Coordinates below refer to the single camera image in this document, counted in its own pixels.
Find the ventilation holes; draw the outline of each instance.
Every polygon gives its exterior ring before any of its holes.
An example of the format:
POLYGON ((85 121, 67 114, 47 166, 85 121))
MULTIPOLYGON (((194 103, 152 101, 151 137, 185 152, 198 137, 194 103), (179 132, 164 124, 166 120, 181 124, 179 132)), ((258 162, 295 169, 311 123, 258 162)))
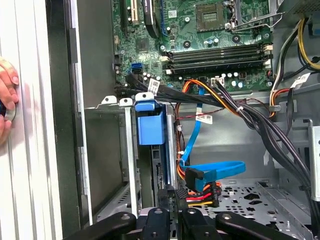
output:
POLYGON ((301 1, 293 14, 304 14, 309 12, 320 11, 320 2, 318 0, 301 1))

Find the pci slot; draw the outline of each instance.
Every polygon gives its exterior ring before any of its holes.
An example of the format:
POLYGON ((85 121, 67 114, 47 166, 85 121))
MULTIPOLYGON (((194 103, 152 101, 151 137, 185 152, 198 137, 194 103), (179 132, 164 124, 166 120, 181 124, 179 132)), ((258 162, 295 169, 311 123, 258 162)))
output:
POLYGON ((133 25, 139 24, 137 0, 131 0, 131 19, 133 25))

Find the human hand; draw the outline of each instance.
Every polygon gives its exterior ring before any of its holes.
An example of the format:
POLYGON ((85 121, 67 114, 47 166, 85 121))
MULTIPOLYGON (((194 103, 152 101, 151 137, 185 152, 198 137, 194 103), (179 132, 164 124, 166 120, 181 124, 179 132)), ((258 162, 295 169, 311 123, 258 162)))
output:
MULTIPOLYGON (((8 61, 0 57, 0 100, 8 110, 14 110, 19 101, 15 86, 19 84, 18 73, 8 61)), ((0 145, 3 144, 11 130, 12 122, 0 115, 0 145)))

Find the gray metal wall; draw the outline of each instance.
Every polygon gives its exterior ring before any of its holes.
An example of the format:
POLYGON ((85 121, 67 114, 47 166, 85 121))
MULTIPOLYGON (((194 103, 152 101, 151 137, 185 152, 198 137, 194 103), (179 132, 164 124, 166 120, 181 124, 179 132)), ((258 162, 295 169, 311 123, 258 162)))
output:
MULTIPOLYGON (((111 1, 78 0, 84 107, 114 94, 111 1)), ((118 117, 86 114, 92 210, 95 213, 122 184, 118 117)))

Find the cable tie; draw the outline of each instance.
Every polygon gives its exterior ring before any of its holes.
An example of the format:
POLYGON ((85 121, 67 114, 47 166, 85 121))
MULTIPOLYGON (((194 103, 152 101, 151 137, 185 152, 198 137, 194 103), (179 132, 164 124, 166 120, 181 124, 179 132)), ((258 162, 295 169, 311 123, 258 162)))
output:
POLYGON ((244 109, 244 107, 243 106, 240 106, 240 107, 238 107, 235 111, 238 113, 240 110, 243 110, 244 109))

